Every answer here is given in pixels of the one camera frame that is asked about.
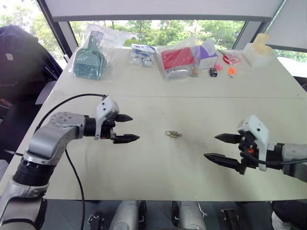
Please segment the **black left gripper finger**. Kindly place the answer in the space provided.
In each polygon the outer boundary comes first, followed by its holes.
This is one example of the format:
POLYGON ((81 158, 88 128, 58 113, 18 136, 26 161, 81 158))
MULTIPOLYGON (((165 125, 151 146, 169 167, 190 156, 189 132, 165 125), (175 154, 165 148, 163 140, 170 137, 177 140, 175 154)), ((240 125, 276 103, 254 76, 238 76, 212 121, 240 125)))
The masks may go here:
POLYGON ((140 138, 140 136, 134 135, 134 134, 124 134, 121 136, 115 136, 113 139, 114 144, 125 144, 130 143, 133 141, 136 141, 140 138))
POLYGON ((125 114, 118 114, 115 118, 116 122, 128 122, 133 120, 132 117, 130 117, 129 115, 125 115, 125 114))

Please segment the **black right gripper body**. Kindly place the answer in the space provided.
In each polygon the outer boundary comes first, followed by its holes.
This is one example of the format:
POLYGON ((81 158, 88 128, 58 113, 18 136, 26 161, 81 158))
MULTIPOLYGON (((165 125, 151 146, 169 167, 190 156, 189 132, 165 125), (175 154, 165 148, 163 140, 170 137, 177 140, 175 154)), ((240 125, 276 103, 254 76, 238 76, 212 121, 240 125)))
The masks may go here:
POLYGON ((241 163, 238 172, 241 175, 245 174, 247 168, 256 169, 258 167, 258 163, 254 157, 256 152, 255 139, 256 138, 251 132, 246 132, 239 143, 241 163))

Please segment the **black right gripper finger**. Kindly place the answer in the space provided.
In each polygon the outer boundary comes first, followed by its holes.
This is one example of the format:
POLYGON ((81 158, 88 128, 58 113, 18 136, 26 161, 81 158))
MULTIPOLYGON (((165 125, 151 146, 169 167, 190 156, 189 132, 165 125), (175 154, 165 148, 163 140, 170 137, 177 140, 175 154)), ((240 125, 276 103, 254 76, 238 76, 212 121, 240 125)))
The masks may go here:
POLYGON ((238 171, 240 163, 236 159, 228 158, 225 155, 217 153, 206 153, 204 157, 208 160, 227 168, 234 169, 238 171))
POLYGON ((238 144, 240 143, 242 136, 237 135, 237 134, 223 133, 223 134, 216 135, 214 138, 222 142, 225 142, 225 143, 238 144))

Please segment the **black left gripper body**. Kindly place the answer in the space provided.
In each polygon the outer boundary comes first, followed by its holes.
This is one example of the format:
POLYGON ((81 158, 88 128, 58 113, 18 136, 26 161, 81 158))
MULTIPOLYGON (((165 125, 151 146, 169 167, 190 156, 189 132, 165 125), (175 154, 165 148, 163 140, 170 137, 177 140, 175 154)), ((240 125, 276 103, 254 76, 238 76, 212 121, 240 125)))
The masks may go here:
POLYGON ((115 122, 118 118, 118 113, 111 115, 111 117, 107 118, 101 125, 101 133, 100 139, 110 139, 116 140, 117 135, 114 132, 113 128, 116 126, 115 122))

